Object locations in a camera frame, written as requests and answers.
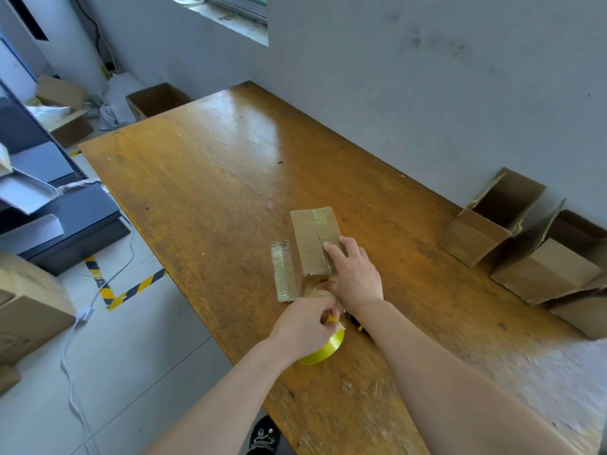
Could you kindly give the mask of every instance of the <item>yellow and black striped tape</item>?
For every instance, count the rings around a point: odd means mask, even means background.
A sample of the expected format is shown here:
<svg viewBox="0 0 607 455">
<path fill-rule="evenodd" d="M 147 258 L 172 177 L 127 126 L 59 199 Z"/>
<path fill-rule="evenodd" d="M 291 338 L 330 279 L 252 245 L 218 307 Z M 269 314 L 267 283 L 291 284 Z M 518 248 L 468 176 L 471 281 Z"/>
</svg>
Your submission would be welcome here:
<svg viewBox="0 0 607 455">
<path fill-rule="evenodd" d="M 89 269 L 89 272 L 93 275 L 93 279 L 97 283 L 97 287 L 101 289 L 101 296 L 103 297 L 103 302 L 106 304 L 106 308 L 111 311 L 117 306 L 122 305 L 129 298 L 134 295 L 139 294 L 142 290 L 148 288 L 156 281 L 161 279 L 162 276 L 166 275 L 166 270 L 163 268 L 162 270 L 156 271 L 152 276 L 146 278 L 135 287 L 127 290 L 124 294 L 121 294 L 119 297 L 114 295 L 113 290 L 110 288 L 109 284 L 103 278 L 101 274 L 101 269 L 95 260 L 95 256 L 91 255 L 84 259 L 84 263 L 86 267 Z"/>
</svg>

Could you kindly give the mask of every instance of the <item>window frame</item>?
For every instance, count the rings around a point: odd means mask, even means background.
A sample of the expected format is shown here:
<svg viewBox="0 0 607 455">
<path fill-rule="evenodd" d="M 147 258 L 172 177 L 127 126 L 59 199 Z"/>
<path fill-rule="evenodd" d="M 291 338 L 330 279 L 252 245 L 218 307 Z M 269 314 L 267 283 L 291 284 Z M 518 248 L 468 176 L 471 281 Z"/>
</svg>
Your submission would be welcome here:
<svg viewBox="0 0 607 455">
<path fill-rule="evenodd" d="M 207 0 L 223 8 L 230 9 L 236 13 L 253 19 L 264 25 L 268 25 L 268 10 L 266 6 L 251 0 Z"/>
</svg>

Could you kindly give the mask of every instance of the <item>forearm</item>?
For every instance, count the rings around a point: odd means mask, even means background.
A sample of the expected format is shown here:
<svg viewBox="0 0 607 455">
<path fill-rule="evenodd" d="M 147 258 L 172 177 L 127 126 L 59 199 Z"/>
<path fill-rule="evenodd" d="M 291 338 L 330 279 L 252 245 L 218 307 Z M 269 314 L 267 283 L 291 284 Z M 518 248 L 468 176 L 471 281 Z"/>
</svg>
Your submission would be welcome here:
<svg viewBox="0 0 607 455">
<path fill-rule="evenodd" d="M 433 454 L 575 453 L 555 431 L 377 300 L 356 318 L 383 352 Z"/>
<path fill-rule="evenodd" d="M 236 455 L 274 381 L 290 365 L 269 340 L 253 347 L 146 455 Z"/>
</svg>

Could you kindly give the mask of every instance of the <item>window sill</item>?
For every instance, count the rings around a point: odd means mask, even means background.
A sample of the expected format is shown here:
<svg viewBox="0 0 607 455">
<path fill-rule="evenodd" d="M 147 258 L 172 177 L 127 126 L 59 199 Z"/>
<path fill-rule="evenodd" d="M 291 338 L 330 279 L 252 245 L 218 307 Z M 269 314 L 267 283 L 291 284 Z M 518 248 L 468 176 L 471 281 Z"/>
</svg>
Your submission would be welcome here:
<svg viewBox="0 0 607 455">
<path fill-rule="evenodd" d="M 226 28 L 240 33 L 241 35 L 244 35 L 259 44 L 268 46 L 268 29 L 266 26 L 261 25 L 260 23 L 235 14 L 228 9 L 222 8 L 221 6 L 207 3 L 204 0 L 172 1 L 180 4 L 190 11 L 194 11 L 195 13 L 210 19 L 211 21 L 217 22 Z"/>
</svg>

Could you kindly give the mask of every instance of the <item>cable connector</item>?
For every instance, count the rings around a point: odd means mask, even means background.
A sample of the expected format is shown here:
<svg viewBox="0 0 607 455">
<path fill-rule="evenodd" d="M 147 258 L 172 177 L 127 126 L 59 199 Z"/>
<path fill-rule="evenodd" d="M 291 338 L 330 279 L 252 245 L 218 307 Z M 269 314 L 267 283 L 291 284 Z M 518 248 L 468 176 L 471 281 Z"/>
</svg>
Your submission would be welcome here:
<svg viewBox="0 0 607 455">
<path fill-rule="evenodd" d="M 95 309 L 91 306 L 85 306 L 84 308 L 80 308 L 80 310 L 78 310 L 78 312 L 76 313 L 76 322 L 87 322 L 90 317 L 93 316 L 94 311 Z"/>
</svg>

